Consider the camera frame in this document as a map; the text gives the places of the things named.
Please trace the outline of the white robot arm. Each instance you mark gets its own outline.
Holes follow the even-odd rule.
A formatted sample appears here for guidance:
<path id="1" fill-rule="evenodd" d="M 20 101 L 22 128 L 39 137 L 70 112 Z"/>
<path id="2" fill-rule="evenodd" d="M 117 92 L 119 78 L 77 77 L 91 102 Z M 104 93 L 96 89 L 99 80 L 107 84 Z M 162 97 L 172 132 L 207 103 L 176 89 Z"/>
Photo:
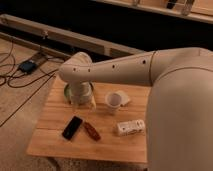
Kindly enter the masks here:
<path id="1" fill-rule="evenodd" d="M 148 171 L 213 171 L 213 52 L 157 50 L 93 63 L 79 52 L 60 78 L 149 86 L 146 109 Z"/>

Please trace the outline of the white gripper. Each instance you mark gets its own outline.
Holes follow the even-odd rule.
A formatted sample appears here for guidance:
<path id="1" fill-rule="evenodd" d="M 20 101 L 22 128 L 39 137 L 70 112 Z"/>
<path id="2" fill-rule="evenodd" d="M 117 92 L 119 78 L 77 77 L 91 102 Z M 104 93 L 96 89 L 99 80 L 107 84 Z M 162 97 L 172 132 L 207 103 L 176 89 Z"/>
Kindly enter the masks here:
<path id="1" fill-rule="evenodd" d="M 96 109 L 96 101 L 94 96 L 92 97 L 93 91 L 89 82 L 70 84 L 69 94 L 72 104 L 85 105 L 89 103 L 89 106 L 92 110 Z"/>

